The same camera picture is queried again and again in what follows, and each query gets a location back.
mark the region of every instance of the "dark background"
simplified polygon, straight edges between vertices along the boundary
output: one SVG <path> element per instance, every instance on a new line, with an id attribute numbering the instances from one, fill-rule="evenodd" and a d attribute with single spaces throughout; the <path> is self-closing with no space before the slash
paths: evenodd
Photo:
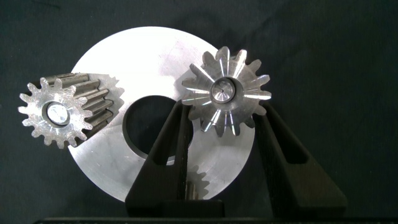
<path id="1" fill-rule="evenodd" d="M 1 1 L 0 223 L 124 217 L 67 150 L 30 136 L 19 93 L 67 73 L 115 32 L 164 26 L 248 50 L 271 103 L 346 194 L 348 217 L 398 213 L 398 1 Z M 254 147 L 217 198 L 230 217 L 271 217 Z"/>

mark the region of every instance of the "gear tooth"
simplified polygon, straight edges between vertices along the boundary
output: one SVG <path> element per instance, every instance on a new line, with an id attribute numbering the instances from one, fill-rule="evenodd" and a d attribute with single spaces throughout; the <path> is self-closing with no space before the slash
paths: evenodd
<path id="1" fill-rule="evenodd" d="M 62 140 L 57 141 L 57 146 L 58 146 L 58 148 L 63 149 L 65 147 L 64 141 L 62 141 Z"/>
<path id="2" fill-rule="evenodd" d="M 73 146 L 73 147 L 77 147 L 77 143 L 76 143 L 75 138 L 70 137 L 70 138 L 68 139 L 68 142 L 69 142 L 69 145 L 71 145 L 71 146 Z"/>
<path id="3" fill-rule="evenodd" d="M 83 140 L 83 141 L 86 141 L 86 140 L 87 140 L 86 134 L 83 133 L 83 132 L 81 132 L 81 131 L 77 134 L 77 137 L 80 138 L 80 139 Z"/>
<path id="4" fill-rule="evenodd" d="M 38 89 L 35 85 L 33 85 L 33 84 L 31 84 L 31 83 L 28 83 L 28 84 L 27 84 L 27 88 L 28 88 L 29 91 L 32 92 L 32 93 L 37 93 L 37 92 L 39 91 L 39 89 Z"/>
<path id="5" fill-rule="evenodd" d="M 77 99 L 77 101 L 79 103 L 79 106 L 83 106 L 87 103 L 88 99 L 87 99 L 87 97 L 80 97 L 79 99 Z"/>
<path id="6" fill-rule="evenodd" d="M 254 60 L 248 65 L 248 67 L 255 73 L 261 66 L 261 61 L 259 59 Z"/>
<path id="7" fill-rule="evenodd" d="M 83 126 L 84 126 L 84 129 L 87 129 L 87 130 L 93 129 L 93 125 L 90 123 L 87 123 L 87 122 L 84 122 Z"/>
<path id="8" fill-rule="evenodd" d="M 28 96 L 28 95 L 26 95 L 24 93 L 21 93 L 19 95 L 19 98 L 25 103 L 29 103 L 31 101 L 30 96 Z"/>
<path id="9" fill-rule="evenodd" d="M 201 124 L 201 130 L 203 132 L 207 132 L 211 128 L 212 122 L 211 121 L 203 121 Z"/>
<path id="10" fill-rule="evenodd" d="M 89 111 L 89 110 L 85 110 L 82 115 L 84 118 L 89 118 L 89 117 L 93 116 L 93 112 Z"/>
<path id="11" fill-rule="evenodd" d="M 225 132 L 225 126 L 214 126 L 216 129 L 216 133 L 218 137 L 223 137 L 224 132 Z"/>
<path id="12" fill-rule="evenodd" d="M 222 47 L 220 48 L 217 53 L 216 53 L 216 60 L 229 60 L 229 48 L 228 47 Z"/>
<path id="13" fill-rule="evenodd" d="M 240 50 L 239 53 L 236 55 L 234 61 L 236 62 L 236 67 L 231 68 L 229 71 L 229 76 L 240 80 L 239 75 L 242 72 L 242 69 L 246 66 L 246 55 L 248 54 L 245 50 Z"/>
<path id="14" fill-rule="evenodd" d="M 22 124 L 23 124 L 25 127 L 33 126 L 33 123 L 34 123 L 34 122 L 33 122 L 31 119 L 29 119 L 29 118 L 22 121 Z"/>
<path id="15" fill-rule="evenodd" d="M 202 56 L 203 63 L 205 65 L 211 65 L 216 62 L 213 55 L 210 52 L 205 52 Z"/>
<path id="16" fill-rule="evenodd" d="M 187 78 L 181 82 L 185 88 L 195 88 L 197 85 L 196 78 Z"/>
<path id="17" fill-rule="evenodd" d="M 51 145 L 51 143 L 52 143 L 52 139 L 48 136 L 44 136 L 44 144 L 46 146 L 49 146 L 49 145 Z"/>
<path id="18" fill-rule="evenodd" d="M 233 133 L 235 136 L 239 136 L 239 135 L 241 134 L 241 128 L 239 127 L 239 125 L 232 124 L 232 125 L 230 126 L 230 128 L 231 128 L 231 130 L 232 130 L 232 133 Z"/>
<path id="19" fill-rule="evenodd" d="M 263 108 L 262 106 L 258 105 L 256 106 L 256 109 L 254 110 L 254 112 L 258 115 L 264 116 L 266 115 L 267 111 L 265 108 Z"/>
<path id="20" fill-rule="evenodd" d="M 247 91 L 244 95 L 246 98 L 252 98 L 252 99 L 257 99 L 257 100 L 269 100 L 271 99 L 271 93 L 268 91 L 256 91 L 254 93 L 251 93 L 250 91 Z"/>
<path id="21" fill-rule="evenodd" d="M 261 75 L 250 83 L 249 88 L 259 88 L 269 81 L 269 75 Z"/>
<path id="22" fill-rule="evenodd" d="M 256 124 L 254 123 L 253 118 L 248 118 L 244 121 L 244 123 L 249 127 L 249 128 L 254 128 Z"/>
<path id="23" fill-rule="evenodd" d="M 40 85 L 42 85 L 43 89 L 47 89 L 49 87 L 49 82 L 45 78 L 40 78 Z"/>
<path id="24" fill-rule="evenodd" d="M 18 112 L 23 113 L 23 114 L 28 114 L 27 108 L 25 106 L 19 106 Z"/>
<path id="25" fill-rule="evenodd" d="M 235 61 L 237 61 L 238 63 L 244 63 L 245 64 L 247 56 L 248 56 L 248 52 L 246 50 L 242 49 L 236 55 Z"/>
<path id="26" fill-rule="evenodd" d="M 54 88 L 57 88 L 57 89 L 59 89 L 59 90 L 62 89 L 62 80 L 61 80 L 60 78 L 57 78 L 57 79 L 54 81 Z"/>
<path id="27" fill-rule="evenodd" d="M 39 137 L 40 136 L 40 133 L 37 131 L 37 130 L 33 130 L 32 131 L 32 137 L 33 138 L 37 138 L 37 137 Z"/>

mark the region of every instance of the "bevel gear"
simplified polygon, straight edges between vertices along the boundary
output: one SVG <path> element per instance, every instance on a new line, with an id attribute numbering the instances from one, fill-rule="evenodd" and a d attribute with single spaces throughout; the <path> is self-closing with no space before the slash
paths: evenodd
<path id="1" fill-rule="evenodd" d="M 21 93 L 21 100 L 27 106 L 18 111 L 27 114 L 24 126 L 33 126 L 32 136 L 44 136 L 44 144 L 57 142 L 61 149 L 67 141 L 77 147 L 75 138 L 87 140 L 95 132 L 106 126 L 112 117 L 107 108 L 113 102 L 105 100 L 108 90 L 99 90 L 99 80 L 90 80 L 85 73 L 68 73 L 40 79 L 41 88 L 29 83 L 32 96 Z"/>
<path id="2" fill-rule="evenodd" d="M 260 87 L 269 81 L 268 75 L 258 77 L 256 71 L 260 60 L 246 65 L 247 52 L 240 50 L 231 57 L 229 49 L 222 47 L 215 58 L 209 53 L 203 54 L 203 66 L 190 65 L 196 78 L 188 78 L 182 85 L 189 90 L 182 103 L 192 105 L 189 119 L 201 119 L 201 130 L 206 132 L 215 127 L 219 137 L 224 135 L 226 127 L 233 134 L 240 134 L 241 123 L 254 128 L 253 113 L 265 115 L 266 110 L 259 105 L 260 100 L 268 100 L 271 93 L 261 91 Z"/>

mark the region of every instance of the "small gear tooth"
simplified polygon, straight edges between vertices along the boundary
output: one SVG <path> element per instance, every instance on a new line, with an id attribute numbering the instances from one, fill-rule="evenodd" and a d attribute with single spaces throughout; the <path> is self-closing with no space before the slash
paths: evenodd
<path id="1" fill-rule="evenodd" d="M 201 130 L 207 132 L 211 128 L 212 122 L 211 121 L 203 121 L 201 124 Z"/>
<path id="2" fill-rule="evenodd" d="M 259 88 L 269 81 L 269 75 L 261 75 L 250 83 L 249 88 Z"/>
<path id="3" fill-rule="evenodd" d="M 93 116 L 94 114 L 93 114 L 92 111 L 86 110 L 86 111 L 84 111 L 81 115 L 82 115 L 84 118 L 89 118 L 89 117 Z"/>
<path id="4" fill-rule="evenodd" d="M 44 136 L 44 144 L 46 146 L 49 146 L 49 145 L 51 145 L 51 143 L 52 143 L 52 139 L 50 137 Z"/>
<path id="5" fill-rule="evenodd" d="M 244 121 L 244 123 L 249 127 L 249 128 L 254 128 L 256 124 L 254 123 L 254 120 L 250 117 L 247 120 Z"/>
<path id="6" fill-rule="evenodd" d="M 99 80 L 90 80 L 87 82 L 74 84 L 73 86 L 76 88 L 75 94 L 79 95 L 87 91 L 95 90 L 99 87 L 99 85 Z"/>
<path id="7" fill-rule="evenodd" d="M 237 78 L 239 79 L 239 75 L 242 72 L 242 69 L 246 66 L 246 55 L 248 54 L 247 51 L 245 50 L 240 50 L 239 53 L 236 55 L 236 58 L 234 59 L 234 61 L 236 62 L 236 67 L 233 67 L 230 71 L 229 71 L 229 75 L 232 76 L 233 78 Z"/>
<path id="8" fill-rule="evenodd" d="M 245 93 L 243 95 L 246 98 L 252 98 L 252 99 L 257 99 L 257 100 L 269 100 L 271 99 L 271 93 L 268 91 L 257 91 L 255 93 Z"/>
<path id="9" fill-rule="evenodd" d="M 105 110 L 106 108 L 111 107 L 112 104 L 113 104 L 113 102 L 110 100 L 99 100 L 94 103 L 84 105 L 81 108 L 83 108 L 83 110 L 89 110 L 93 114 L 96 114 L 96 113 L 99 113 L 100 111 Z"/>
<path id="10" fill-rule="evenodd" d="M 68 88 L 72 85 L 84 83 L 89 80 L 88 74 L 77 73 L 72 76 L 60 77 L 62 81 L 62 88 Z"/>
<path id="11" fill-rule="evenodd" d="M 40 85 L 42 85 L 43 89 L 47 89 L 49 87 L 49 82 L 45 78 L 40 78 Z"/>
<path id="12" fill-rule="evenodd" d="M 235 136 L 239 136 L 239 135 L 241 134 L 241 128 L 239 127 L 239 125 L 237 125 L 237 124 L 232 124 L 232 125 L 230 126 L 230 128 L 231 128 L 231 130 L 232 130 L 232 133 L 233 133 Z"/>
<path id="13" fill-rule="evenodd" d="M 261 61 L 259 59 L 254 60 L 248 67 L 255 73 L 261 67 Z"/>
<path id="14" fill-rule="evenodd" d="M 93 129 L 93 125 L 91 125 L 90 123 L 87 123 L 87 122 L 83 123 L 83 127 L 84 127 L 84 129 L 87 129 L 87 130 Z"/>
<path id="15" fill-rule="evenodd" d="M 25 106 L 19 106 L 18 112 L 23 113 L 23 114 L 28 114 L 27 108 Z"/>
<path id="16" fill-rule="evenodd" d="M 22 121 L 22 124 L 25 126 L 25 127 L 28 127 L 28 126 L 33 126 L 33 124 L 34 124 L 34 122 L 31 120 L 31 119 L 25 119 L 25 120 L 23 120 Z"/>
<path id="17" fill-rule="evenodd" d="M 245 63 L 248 52 L 246 50 L 240 50 L 236 55 L 235 61 L 238 63 Z"/>
<path id="18" fill-rule="evenodd" d="M 196 78 L 187 78 L 184 81 L 182 81 L 182 86 L 185 88 L 195 88 L 197 86 Z"/>
<path id="19" fill-rule="evenodd" d="M 104 110 L 104 111 L 86 119 L 86 123 L 87 123 L 87 125 L 91 126 L 91 129 L 93 129 L 93 127 L 106 121 L 108 118 L 112 117 L 112 115 L 113 115 L 112 112 L 110 112 L 108 110 Z"/>
<path id="20" fill-rule="evenodd" d="M 83 133 L 83 132 L 81 132 L 81 131 L 77 134 L 77 137 L 80 138 L 80 139 L 83 140 L 83 141 L 86 141 L 86 140 L 87 140 L 86 134 Z"/>
<path id="21" fill-rule="evenodd" d="M 57 78 L 55 81 L 54 81 L 54 88 L 57 88 L 57 89 L 62 89 L 62 81 L 61 81 L 61 79 L 60 78 Z"/>
<path id="22" fill-rule="evenodd" d="M 225 126 L 214 126 L 216 129 L 216 133 L 218 137 L 223 137 L 224 132 L 225 132 Z"/>
<path id="23" fill-rule="evenodd" d="M 190 66 L 191 71 L 198 77 L 203 80 L 210 80 L 215 82 L 214 79 L 206 72 L 203 68 L 196 66 L 195 64 L 191 64 Z"/>
<path id="24" fill-rule="evenodd" d="M 229 60 L 229 48 L 227 47 L 222 47 L 221 49 L 219 49 L 216 53 L 216 60 Z"/>
<path id="25" fill-rule="evenodd" d="M 73 147 L 77 147 L 75 138 L 73 138 L 73 137 L 68 138 L 68 142 L 69 142 L 69 145 L 71 145 Z"/>
<path id="26" fill-rule="evenodd" d="M 33 138 L 37 138 L 37 137 L 39 137 L 40 136 L 40 132 L 38 132 L 37 130 L 33 130 L 32 131 L 32 137 Z"/>
<path id="27" fill-rule="evenodd" d="M 37 92 L 39 91 L 39 89 L 38 89 L 35 85 L 33 85 L 33 84 L 31 84 L 31 83 L 28 83 L 28 84 L 27 84 L 27 88 L 28 88 L 29 91 L 32 92 L 33 94 L 34 94 L 34 93 L 37 93 Z"/>
<path id="28" fill-rule="evenodd" d="M 62 140 L 57 141 L 57 146 L 58 146 L 58 148 L 63 149 L 65 147 L 64 141 L 62 141 Z"/>
<path id="29" fill-rule="evenodd" d="M 263 108 L 262 106 L 258 105 L 256 106 L 256 109 L 254 110 L 254 112 L 258 115 L 264 116 L 266 115 L 267 111 L 265 108 Z"/>
<path id="30" fill-rule="evenodd" d="M 87 97 L 80 97 L 79 99 L 77 99 L 77 101 L 80 106 L 83 106 L 87 103 L 88 99 Z"/>
<path id="31" fill-rule="evenodd" d="M 29 103 L 31 101 L 30 96 L 28 96 L 28 95 L 26 95 L 24 93 L 21 93 L 19 95 L 19 98 L 25 103 Z"/>
<path id="32" fill-rule="evenodd" d="M 210 52 L 205 52 L 202 56 L 203 63 L 205 65 L 211 65 L 216 62 L 213 55 Z"/>

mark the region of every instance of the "black backdrop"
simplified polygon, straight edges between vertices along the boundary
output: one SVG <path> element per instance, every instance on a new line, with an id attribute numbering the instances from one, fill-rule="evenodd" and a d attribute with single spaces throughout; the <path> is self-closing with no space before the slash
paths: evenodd
<path id="1" fill-rule="evenodd" d="M 69 152 L 30 136 L 19 93 L 69 72 L 95 43 L 164 26 L 248 50 L 272 104 L 346 194 L 349 217 L 398 212 L 398 1 L 1 1 L 0 223 L 126 216 Z M 217 198 L 231 217 L 271 217 L 255 147 Z"/>

